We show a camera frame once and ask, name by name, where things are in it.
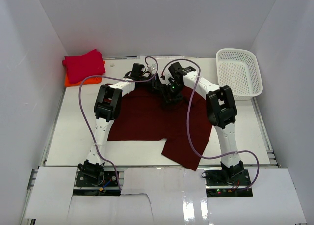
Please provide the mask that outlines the dark red t-shirt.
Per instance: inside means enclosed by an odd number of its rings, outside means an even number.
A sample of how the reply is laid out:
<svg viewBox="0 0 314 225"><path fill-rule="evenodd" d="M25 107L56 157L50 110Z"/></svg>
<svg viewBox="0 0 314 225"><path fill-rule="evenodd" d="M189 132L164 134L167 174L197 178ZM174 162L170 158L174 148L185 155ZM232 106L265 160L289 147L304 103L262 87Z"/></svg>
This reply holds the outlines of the dark red t-shirt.
<svg viewBox="0 0 314 225"><path fill-rule="evenodd" d="M162 155L196 170L200 157L191 149L186 129L188 104L192 90L185 87L181 94L182 104L174 110L161 108L163 97L138 87L122 98L121 111L108 136L110 141L157 141L166 139ZM192 143L203 154L212 129L207 118L206 101L194 94L190 110L189 128Z"/></svg>

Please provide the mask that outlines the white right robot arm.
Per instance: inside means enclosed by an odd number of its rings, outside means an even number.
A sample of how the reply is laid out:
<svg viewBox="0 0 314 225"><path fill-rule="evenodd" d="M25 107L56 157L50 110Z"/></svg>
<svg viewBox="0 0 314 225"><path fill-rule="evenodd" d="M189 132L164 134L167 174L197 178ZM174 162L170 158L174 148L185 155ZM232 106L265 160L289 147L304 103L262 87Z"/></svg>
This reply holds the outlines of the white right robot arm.
<svg viewBox="0 0 314 225"><path fill-rule="evenodd" d="M221 159L221 168L229 180L235 179L244 172L243 161L239 156L236 138L235 138L235 121L237 108L232 90L229 86L218 86L201 76L201 68L193 61L197 68L191 66L183 68L180 61L188 61L185 58L175 59L166 64L161 78L166 80L166 96L177 96L184 87L192 89L190 96L186 129L187 137L192 151L200 158L213 160ZM195 93L198 93L206 101L207 118L210 124L216 129L221 155L215 157L205 157L195 149L189 128L190 110L192 99Z"/></svg>

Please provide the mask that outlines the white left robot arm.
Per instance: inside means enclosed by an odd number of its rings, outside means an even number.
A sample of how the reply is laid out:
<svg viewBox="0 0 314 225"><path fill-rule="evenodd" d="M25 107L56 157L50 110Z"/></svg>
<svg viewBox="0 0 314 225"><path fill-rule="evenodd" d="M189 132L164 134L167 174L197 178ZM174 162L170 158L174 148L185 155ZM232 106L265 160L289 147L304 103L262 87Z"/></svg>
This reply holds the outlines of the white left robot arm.
<svg viewBox="0 0 314 225"><path fill-rule="evenodd" d="M78 168L82 173L82 176L93 186L103 186L110 181L104 173L105 162L108 162L113 166L114 176L116 178L115 185L120 186L119 173L116 166L112 161L105 159L104 156L102 156L102 150L105 149L110 129L120 114L122 97L133 92L136 84L146 84L155 80L157 77L159 69L158 62L154 60L153 64L149 64L148 62L145 63L148 68L147 71L149 76L144 76L145 72L143 71L141 64L135 63L132 70L126 73L122 79L116 78L118 81L117 83L100 86L94 105L94 114L96 118L94 129L91 128L83 110L81 102L82 85L79 86L79 107L91 133L93 144L89 149L86 160L83 163L78 164Z"/></svg>

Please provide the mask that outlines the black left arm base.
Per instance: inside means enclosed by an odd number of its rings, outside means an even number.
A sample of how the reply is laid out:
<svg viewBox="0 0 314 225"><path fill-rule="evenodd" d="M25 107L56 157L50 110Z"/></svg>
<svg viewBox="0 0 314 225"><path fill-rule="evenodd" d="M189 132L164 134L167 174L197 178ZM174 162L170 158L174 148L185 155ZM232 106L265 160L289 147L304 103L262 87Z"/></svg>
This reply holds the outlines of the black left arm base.
<svg viewBox="0 0 314 225"><path fill-rule="evenodd" d="M121 195L115 171L101 172L98 178L77 171L73 195L118 197Z"/></svg>

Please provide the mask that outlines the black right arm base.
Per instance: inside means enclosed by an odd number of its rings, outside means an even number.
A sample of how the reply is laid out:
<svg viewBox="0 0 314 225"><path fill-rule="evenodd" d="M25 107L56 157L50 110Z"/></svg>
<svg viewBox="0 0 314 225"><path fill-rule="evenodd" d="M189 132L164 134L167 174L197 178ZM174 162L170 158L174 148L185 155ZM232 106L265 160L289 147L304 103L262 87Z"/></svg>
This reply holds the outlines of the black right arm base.
<svg viewBox="0 0 314 225"><path fill-rule="evenodd" d="M223 170L205 170L201 177L206 181L207 198L252 197L252 188L248 170L229 178Z"/></svg>

